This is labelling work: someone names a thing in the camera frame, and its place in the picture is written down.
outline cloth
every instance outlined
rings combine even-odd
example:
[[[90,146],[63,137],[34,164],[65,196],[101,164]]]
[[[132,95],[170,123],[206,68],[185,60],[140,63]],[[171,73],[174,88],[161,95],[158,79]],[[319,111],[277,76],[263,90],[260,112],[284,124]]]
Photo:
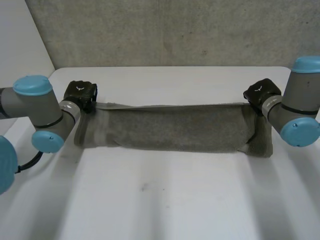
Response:
[[[96,103],[82,113],[74,143],[82,148],[118,147],[203,153],[273,153],[271,125],[247,103],[126,106]]]

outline light blue joint cap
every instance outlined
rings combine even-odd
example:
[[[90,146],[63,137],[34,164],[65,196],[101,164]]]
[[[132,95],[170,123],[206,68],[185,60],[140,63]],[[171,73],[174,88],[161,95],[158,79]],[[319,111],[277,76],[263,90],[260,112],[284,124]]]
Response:
[[[15,81],[13,90],[24,96],[42,96],[52,91],[52,85],[46,76],[31,75]]]
[[[311,117],[289,121],[280,132],[281,138],[294,147],[306,147],[320,137],[320,124]]]
[[[50,131],[36,131],[31,141],[36,149],[47,154],[58,152],[65,143],[62,137]]]
[[[302,56],[295,60],[291,70],[298,74],[320,73],[320,56]]]
[[[0,136],[0,195],[6,192],[15,180],[18,159],[14,146]]]

